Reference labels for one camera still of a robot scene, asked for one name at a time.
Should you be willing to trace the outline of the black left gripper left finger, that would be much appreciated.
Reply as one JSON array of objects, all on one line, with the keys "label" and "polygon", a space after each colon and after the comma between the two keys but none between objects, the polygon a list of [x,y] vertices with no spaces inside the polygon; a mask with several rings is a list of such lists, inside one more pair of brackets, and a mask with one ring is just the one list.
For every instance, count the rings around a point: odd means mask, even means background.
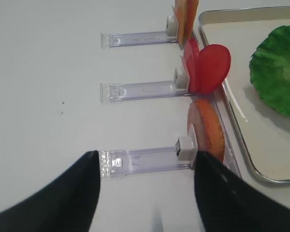
[{"label": "black left gripper left finger", "polygon": [[101,189],[98,151],[86,152],[43,189],[0,213],[0,232],[88,232]]}]

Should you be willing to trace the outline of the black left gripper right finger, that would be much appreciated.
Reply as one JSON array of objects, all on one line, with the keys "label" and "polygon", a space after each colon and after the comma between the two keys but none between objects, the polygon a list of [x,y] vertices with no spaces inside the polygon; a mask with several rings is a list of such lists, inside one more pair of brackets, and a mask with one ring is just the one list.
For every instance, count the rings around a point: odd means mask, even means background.
[{"label": "black left gripper right finger", "polygon": [[207,232],[290,232],[290,209],[251,187],[205,151],[195,159],[194,192]]}]

